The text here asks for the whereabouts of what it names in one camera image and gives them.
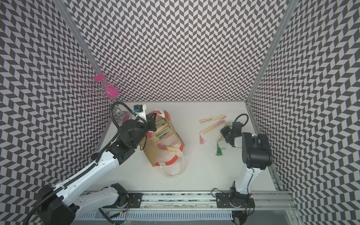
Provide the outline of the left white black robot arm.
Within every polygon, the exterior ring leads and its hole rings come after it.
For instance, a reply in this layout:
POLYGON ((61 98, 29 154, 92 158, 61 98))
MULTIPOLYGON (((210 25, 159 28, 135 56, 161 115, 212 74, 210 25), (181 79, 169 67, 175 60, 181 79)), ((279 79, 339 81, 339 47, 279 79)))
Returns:
POLYGON ((70 225, 81 215, 113 205, 121 200, 121 196, 127 195, 127 191, 119 183, 112 184, 103 191, 85 196, 81 194, 131 157, 149 131, 156 131, 155 113, 142 115, 140 119, 142 122, 125 121, 98 156, 77 174, 54 187, 42 187, 36 204, 23 224, 29 224, 31 217, 36 214, 45 225, 70 225))

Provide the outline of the pink tassel folding fan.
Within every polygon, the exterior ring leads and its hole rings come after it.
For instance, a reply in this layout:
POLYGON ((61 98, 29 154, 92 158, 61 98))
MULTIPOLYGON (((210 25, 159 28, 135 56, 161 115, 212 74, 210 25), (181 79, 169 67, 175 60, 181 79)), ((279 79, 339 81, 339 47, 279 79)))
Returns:
POLYGON ((208 123, 208 122, 212 122, 212 121, 217 121, 217 120, 222 120, 224 118, 226 118, 227 116, 225 114, 219 115, 219 116, 214 116, 211 118, 206 118, 206 119, 202 119, 199 120, 200 124, 204 124, 204 123, 208 123))

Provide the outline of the green folding fan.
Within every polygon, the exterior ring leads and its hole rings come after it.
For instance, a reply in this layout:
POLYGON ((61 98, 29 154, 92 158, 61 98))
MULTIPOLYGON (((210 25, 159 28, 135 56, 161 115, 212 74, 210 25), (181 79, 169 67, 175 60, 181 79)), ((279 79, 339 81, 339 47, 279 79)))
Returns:
POLYGON ((220 146, 220 142, 222 140, 223 136, 222 134, 219 134, 217 140, 216 140, 216 156, 223 156, 223 150, 225 150, 225 147, 220 146))

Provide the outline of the pink blue folding fan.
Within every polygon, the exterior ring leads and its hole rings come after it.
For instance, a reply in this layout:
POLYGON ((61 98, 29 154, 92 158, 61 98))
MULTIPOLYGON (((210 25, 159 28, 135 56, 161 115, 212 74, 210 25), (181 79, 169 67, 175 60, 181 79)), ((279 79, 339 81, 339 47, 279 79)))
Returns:
POLYGON ((172 134, 173 134, 173 129, 170 126, 166 126, 162 130, 157 132, 154 137, 157 139, 163 139, 166 136, 171 136, 172 134))

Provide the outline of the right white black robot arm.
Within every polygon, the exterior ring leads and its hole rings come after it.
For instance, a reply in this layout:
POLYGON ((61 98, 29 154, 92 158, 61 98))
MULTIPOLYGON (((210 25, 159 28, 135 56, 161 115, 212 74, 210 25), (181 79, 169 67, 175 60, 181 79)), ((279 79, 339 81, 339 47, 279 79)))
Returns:
POLYGON ((242 132, 243 124, 240 122, 233 125, 234 128, 225 126, 220 133, 226 143, 241 149, 243 168, 240 177, 230 187, 228 201, 234 208, 254 208, 252 186, 258 175, 272 165, 272 150, 266 134, 242 132))

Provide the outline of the burlap red tote bag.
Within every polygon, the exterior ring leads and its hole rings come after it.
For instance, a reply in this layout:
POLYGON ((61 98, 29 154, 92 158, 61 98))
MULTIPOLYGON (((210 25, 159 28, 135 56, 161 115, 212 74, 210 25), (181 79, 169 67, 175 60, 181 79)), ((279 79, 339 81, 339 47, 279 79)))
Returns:
POLYGON ((156 109, 153 112, 156 114, 156 119, 160 119, 161 117, 165 118, 167 123, 159 127, 157 131, 149 132, 140 142, 140 147, 152 167, 159 167, 165 176, 176 178, 184 172, 185 160, 183 149, 185 144, 175 131, 170 114, 167 111, 160 109, 156 109), (155 134, 166 126, 170 126, 173 129, 173 134, 171 136, 166 136, 163 139, 155 138, 155 134), (172 166, 176 162, 181 163, 180 171, 176 174, 168 173, 166 168, 172 166))

